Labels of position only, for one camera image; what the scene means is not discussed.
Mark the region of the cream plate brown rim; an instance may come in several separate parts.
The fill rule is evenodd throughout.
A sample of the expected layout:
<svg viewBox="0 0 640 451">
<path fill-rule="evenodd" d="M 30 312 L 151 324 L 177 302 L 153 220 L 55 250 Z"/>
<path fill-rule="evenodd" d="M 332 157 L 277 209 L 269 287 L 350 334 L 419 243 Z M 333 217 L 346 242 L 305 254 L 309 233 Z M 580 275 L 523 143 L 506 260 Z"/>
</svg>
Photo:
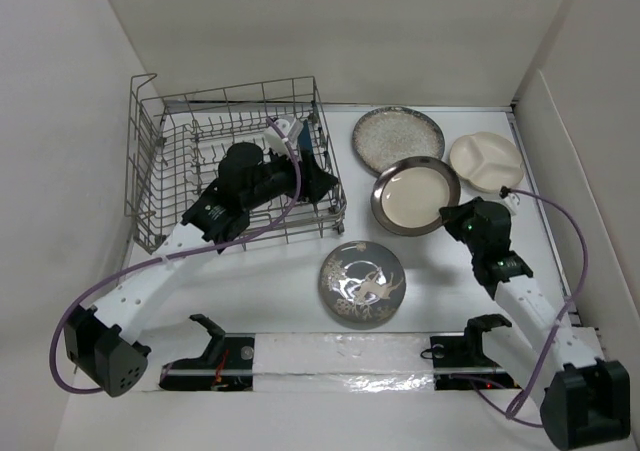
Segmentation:
<svg viewBox="0 0 640 451">
<path fill-rule="evenodd" d="M 377 178 L 370 197 L 375 220 L 387 231 L 423 236 L 443 226 L 440 209 L 457 206 L 461 184 L 443 161 L 414 156 L 402 159 Z"/>
</svg>

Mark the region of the speckled round plate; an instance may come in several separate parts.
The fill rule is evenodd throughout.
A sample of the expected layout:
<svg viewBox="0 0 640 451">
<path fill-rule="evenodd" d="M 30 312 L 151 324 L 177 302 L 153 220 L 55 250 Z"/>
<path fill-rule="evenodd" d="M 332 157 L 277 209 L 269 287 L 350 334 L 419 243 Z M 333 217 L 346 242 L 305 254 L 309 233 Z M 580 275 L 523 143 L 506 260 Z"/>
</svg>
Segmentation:
<svg viewBox="0 0 640 451">
<path fill-rule="evenodd" d="M 441 159 L 445 138 L 440 126 L 426 114 L 403 106 L 385 106 L 357 121 L 352 146 L 360 162 L 379 175 L 409 157 Z"/>
</svg>

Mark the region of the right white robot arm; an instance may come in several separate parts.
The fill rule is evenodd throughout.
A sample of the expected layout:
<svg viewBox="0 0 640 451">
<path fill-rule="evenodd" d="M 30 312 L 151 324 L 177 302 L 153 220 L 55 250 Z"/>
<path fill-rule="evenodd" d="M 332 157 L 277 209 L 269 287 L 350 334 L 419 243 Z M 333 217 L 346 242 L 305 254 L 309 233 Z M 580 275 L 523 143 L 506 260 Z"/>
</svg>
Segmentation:
<svg viewBox="0 0 640 451">
<path fill-rule="evenodd" d="M 494 363 L 521 388 L 505 414 L 527 400 L 560 450 L 624 440 L 631 433 L 630 377 L 618 361 L 598 356 L 576 334 L 568 309 L 555 309 L 533 271 L 511 248 L 506 206 L 474 198 L 440 209 L 445 230 L 467 246 L 477 282 L 500 307 L 470 319 L 457 350 L 476 366 Z"/>
</svg>

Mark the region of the cream divided dish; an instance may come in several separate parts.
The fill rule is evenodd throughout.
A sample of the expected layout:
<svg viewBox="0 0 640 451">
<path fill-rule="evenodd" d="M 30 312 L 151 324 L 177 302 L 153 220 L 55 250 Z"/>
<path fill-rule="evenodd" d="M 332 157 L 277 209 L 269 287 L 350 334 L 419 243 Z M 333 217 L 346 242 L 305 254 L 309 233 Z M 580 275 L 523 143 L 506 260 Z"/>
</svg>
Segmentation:
<svg viewBox="0 0 640 451">
<path fill-rule="evenodd" d="M 518 148 L 494 133 L 458 138 L 451 146 L 449 161 L 462 180 L 484 193 L 512 188 L 524 178 L 524 160 Z"/>
</svg>

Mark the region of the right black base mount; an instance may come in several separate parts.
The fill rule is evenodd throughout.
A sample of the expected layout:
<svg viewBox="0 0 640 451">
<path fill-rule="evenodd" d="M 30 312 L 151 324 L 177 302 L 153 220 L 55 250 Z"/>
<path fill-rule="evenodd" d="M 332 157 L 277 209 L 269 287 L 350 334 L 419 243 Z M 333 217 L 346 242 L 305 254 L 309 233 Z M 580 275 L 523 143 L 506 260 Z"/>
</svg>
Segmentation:
<svg viewBox="0 0 640 451">
<path fill-rule="evenodd" d="M 436 391 L 519 389 L 518 384 L 483 352 L 481 338 L 494 328 L 510 329 L 511 322 L 499 314 L 467 321 L 462 334 L 436 334 L 420 357 L 432 363 Z"/>
</svg>

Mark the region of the blue leaf shaped plate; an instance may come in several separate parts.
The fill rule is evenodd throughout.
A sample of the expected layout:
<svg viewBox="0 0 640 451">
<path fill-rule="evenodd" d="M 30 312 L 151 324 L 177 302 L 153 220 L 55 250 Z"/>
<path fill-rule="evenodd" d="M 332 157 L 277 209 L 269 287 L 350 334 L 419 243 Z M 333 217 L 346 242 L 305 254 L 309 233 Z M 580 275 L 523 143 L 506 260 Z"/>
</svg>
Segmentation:
<svg viewBox="0 0 640 451">
<path fill-rule="evenodd" d="M 313 153 L 310 127 L 307 120 L 302 122 L 302 130 L 298 136 L 298 147 L 303 177 L 302 194 L 306 201 L 316 204 L 320 200 L 316 181 L 317 163 Z"/>
</svg>

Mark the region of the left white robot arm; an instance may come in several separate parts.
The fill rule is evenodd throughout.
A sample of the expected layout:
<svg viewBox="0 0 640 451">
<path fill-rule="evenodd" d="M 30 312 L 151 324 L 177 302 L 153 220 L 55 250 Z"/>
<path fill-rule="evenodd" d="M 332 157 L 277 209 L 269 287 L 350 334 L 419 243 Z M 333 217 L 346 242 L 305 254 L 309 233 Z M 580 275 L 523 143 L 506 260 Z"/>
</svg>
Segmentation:
<svg viewBox="0 0 640 451">
<path fill-rule="evenodd" d="M 57 369 L 57 345 L 68 359 L 111 397 L 127 393 L 146 371 L 150 348 L 138 338 L 146 322 L 182 281 L 209 261 L 210 253 L 246 244 L 274 230 L 284 219 L 247 234 L 250 213 L 285 195 L 288 215 L 298 202 L 316 204 L 338 178 L 317 163 L 309 149 L 264 156 L 253 143 L 229 148 L 217 177 L 182 215 L 167 244 L 169 253 L 126 268 L 80 295 L 56 325 L 49 367 L 56 384 L 75 394 Z"/>
</svg>

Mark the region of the grey deer pattern plate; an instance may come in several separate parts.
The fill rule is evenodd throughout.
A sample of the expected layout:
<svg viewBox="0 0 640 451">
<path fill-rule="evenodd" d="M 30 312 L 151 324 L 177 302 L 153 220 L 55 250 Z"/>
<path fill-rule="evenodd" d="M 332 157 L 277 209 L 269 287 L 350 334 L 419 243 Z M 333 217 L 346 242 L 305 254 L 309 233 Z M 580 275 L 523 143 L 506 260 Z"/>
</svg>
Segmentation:
<svg viewBox="0 0 640 451">
<path fill-rule="evenodd" d="M 385 246 L 371 241 L 339 245 L 325 258 L 318 290 L 338 319 L 373 327 L 389 321 L 404 301 L 404 267 Z"/>
</svg>

